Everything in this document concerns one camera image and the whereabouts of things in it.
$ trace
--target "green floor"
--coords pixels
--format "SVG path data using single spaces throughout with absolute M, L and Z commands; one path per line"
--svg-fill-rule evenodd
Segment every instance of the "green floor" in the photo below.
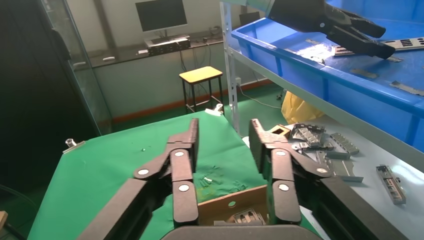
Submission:
M 256 87 L 251 90 L 247 90 L 244 92 L 244 94 L 264 104 L 280 107 L 282 100 L 277 100 L 277 95 L 279 95 L 281 91 L 282 91 L 281 87 L 272 83 L 272 84 Z M 266 130 L 274 127 L 277 124 L 285 125 L 287 123 L 283 115 L 281 114 L 280 109 L 261 105 L 257 103 L 256 101 L 243 96 L 240 92 L 237 94 L 237 97 L 238 97 L 238 113 L 239 113 L 239 119 L 240 119 L 239 120 L 240 134 L 242 136 L 247 136 L 249 133 L 248 126 L 249 126 L 250 119 L 259 119 L 259 121 L 262 123 L 262 126 Z M 229 101 L 228 96 L 225 96 L 224 97 L 225 112 L 226 112 L 226 117 L 229 119 L 231 113 L 230 113 L 230 107 L 228 106 L 228 101 Z M 205 108 L 210 108 L 210 106 L 206 104 L 203 110 Z M 138 127 L 138 126 L 146 125 L 150 123 L 155 123 L 165 119 L 175 118 L 184 114 L 186 114 L 184 107 L 179 107 L 169 111 L 160 112 L 150 116 L 141 117 L 141 118 L 127 121 L 127 122 L 116 124 L 113 127 L 113 131 L 119 132 L 125 129 L 130 129 L 130 128 L 134 128 L 134 127 Z
M 277 100 L 277 95 L 281 93 L 282 89 L 278 85 L 268 84 L 260 86 L 251 90 L 247 90 L 244 93 L 251 98 L 257 99 L 264 104 L 268 104 L 275 107 L 280 107 L 282 100 Z M 227 118 L 230 116 L 230 108 L 228 106 L 228 96 L 224 98 L 225 112 Z M 240 134 L 247 136 L 249 133 L 249 120 L 257 118 L 262 123 L 262 126 L 268 130 L 277 124 L 285 125 L 287 122 L 281 114 L 281 110 L 277 108 L 271 108 L 268 106 L 261 105 L 256 101 L 253 101 L 241 93 L 238 94 L 238 112 L 239 112 L 239 123 L 240 123 Z M 153 114 L 146 117 L 133 119 L 127 122 L 116 124 L 113 127 L 114 132 L 135 128 L 141 125 L 146 125 L 174 117 L 178 117 L 185 114 L 183 107 L 175 108 L 169 111 Z M 36 189 L 27 196 L 32 199 L 38 206 L 41 204 L 43 196 L 47 190 L 47 186 L 44 188 Z M 18 229 L 18 231 L 28 236 L 32 223 L 35 217 L 35 211 L 21 198 L 10 198 L 5 202 L 0 202 L 0 210 L 5 210 L 9 213 L 8 221 Z M 10 236 L 3 235 L 0 232 L 0 240 L 13 240 Z

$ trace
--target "yellow stool seat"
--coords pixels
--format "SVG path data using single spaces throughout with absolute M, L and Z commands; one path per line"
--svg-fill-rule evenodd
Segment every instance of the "yellow stool seat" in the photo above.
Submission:
M 213 100 L 215 100 L 219 104 L 223 104 L 223 88 L 221 85 L 221 76 L 223 73 L 211 66 L 205 66 L 202 68 L 198 68 L 192 71 L 187 71 L 184 73 L 181 73 L 179 77 L 182 81 L 182 90 L 184 93 L 184 103 L 185 103 L 185 113 L 189 113 L 189 110 L 191 110 L 193 113 L 197 111 L 197 106 L 203 105 L 205 103 L 210 103 L 211 108 L 214 108 L 213 106 Z M 219 82 L 219 95 L 220 100 L 218 100 L 216 97 L 212 95 L 212 86 L 211 86 L 211 80 L 212 79 L 218 79 Z M 196 103 L 196 95 L 195 95 L 195 85 L 200 84 L 203 82 L 208 81 L 209 83 L 209 100 Z M 186 93 L 186 83 L 190 85 L 191 94 L 192 97 L 192 105 L 187 104 L 187 93 Z
M 192 71 L 187 71 L 179 75 L 188 84 L 197 84 L 207 80 L 216 79 L 222 76 L 223 73 L 211 66 L 205 66 Z

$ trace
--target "computer monitor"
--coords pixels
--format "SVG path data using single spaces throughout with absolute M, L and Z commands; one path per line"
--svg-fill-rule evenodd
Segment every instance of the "computer monitor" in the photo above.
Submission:
M 143 32 L 166 30 L 187 24 L 183 0 L 151 0 L 138 2 L 135 6 Z

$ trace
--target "green table cover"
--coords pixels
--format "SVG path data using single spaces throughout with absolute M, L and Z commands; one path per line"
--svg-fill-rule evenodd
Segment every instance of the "green table cover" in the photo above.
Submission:
M 199 118 L 194 174 L 199 202 L 266 184 L 249 148 L 224 116 L 184 115 L 90 139 L 64 154 L 28 239 L 75 240 L 133 171 L 161 154 L 168 137 L 186 131 L 192 118 Z M 208 184 L 204 177 L 213 182 Z M 174 228 L 172 205 L 169 196 L 154 211 L 142 240 L 159 240 Z M 302 225 L 315 231 L 304 218 Z

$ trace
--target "blue plastic bin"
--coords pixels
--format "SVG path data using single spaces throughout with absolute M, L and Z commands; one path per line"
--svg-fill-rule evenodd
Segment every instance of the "blue plastic bin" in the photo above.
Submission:
M 386 27 L 384 40 L 424 37 L 424 0 L 329 0 Z M 424 50 L 397 52 L 401 62 L 365 55 L 332 56 L 322 33 L 300 33 L 263 18 L 232 31 L 241 53 L 288 82 L 424 152 Z M 354 74 L 360 69 L 377 77 Z

